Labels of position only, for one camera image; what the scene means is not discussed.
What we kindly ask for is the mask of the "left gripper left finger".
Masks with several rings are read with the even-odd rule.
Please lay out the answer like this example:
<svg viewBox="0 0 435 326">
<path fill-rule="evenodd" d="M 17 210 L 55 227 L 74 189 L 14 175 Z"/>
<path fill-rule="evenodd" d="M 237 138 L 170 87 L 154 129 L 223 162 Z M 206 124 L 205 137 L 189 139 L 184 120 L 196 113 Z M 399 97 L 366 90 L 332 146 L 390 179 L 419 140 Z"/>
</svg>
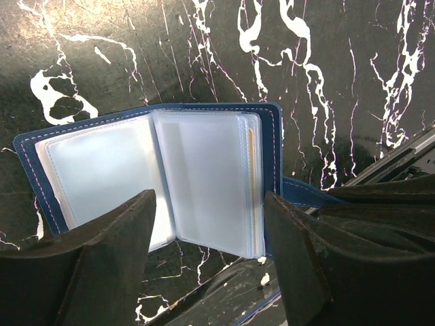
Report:
<svg viewBox="0 0 435 326">
<path fill-rule="evenodd" d="M 2 325 L 134 325 L 156 194 L 26 251 L 1 252 Z"/>
</svg>

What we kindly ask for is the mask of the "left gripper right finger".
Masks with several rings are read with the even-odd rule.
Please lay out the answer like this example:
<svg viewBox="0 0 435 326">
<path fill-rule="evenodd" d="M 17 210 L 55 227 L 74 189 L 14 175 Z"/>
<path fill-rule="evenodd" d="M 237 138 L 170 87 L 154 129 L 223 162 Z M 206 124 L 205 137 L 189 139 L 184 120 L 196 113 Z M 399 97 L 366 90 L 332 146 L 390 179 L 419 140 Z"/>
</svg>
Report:
<svg viewBox="0 0 435 326">
<path fill-rule="evenodd" d="M 290 325 L 434 324 L 434 252 L 364 240 L 274 193 L 264 208 Z"/>
</svg>

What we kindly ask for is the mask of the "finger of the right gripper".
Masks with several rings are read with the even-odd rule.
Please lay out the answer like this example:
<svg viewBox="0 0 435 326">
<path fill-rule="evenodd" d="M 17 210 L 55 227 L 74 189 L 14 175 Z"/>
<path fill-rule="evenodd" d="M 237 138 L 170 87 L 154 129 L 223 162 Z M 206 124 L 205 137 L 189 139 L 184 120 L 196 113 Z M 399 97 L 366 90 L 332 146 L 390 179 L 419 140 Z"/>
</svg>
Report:
<svg viewBox="0 0 435 326">
<path fill-rule="evenodd" d="M 383 247 L 434 252 L 434 175 L 340 188 L 349 204 L 327 206 L 319 219 Z"/>
</svg>

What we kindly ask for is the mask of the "blue leather card holder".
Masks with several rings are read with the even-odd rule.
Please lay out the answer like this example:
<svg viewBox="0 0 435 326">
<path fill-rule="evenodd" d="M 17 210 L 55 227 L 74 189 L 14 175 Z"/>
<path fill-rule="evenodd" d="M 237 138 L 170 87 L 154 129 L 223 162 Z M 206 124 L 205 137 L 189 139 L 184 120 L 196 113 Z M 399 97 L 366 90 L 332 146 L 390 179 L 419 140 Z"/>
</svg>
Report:
<svg viewBox="0 0 435 326">
<path fill-rule="evenodd" d="M 252 259 L 270 252 L 267 192 L 338 202 L 283 176 L 282 126 L 274 103 L 173 103 L 19 134 L 14 148 L 53 234 L 152 189 L 151 251 L 181 240 Z"/>
</svg>

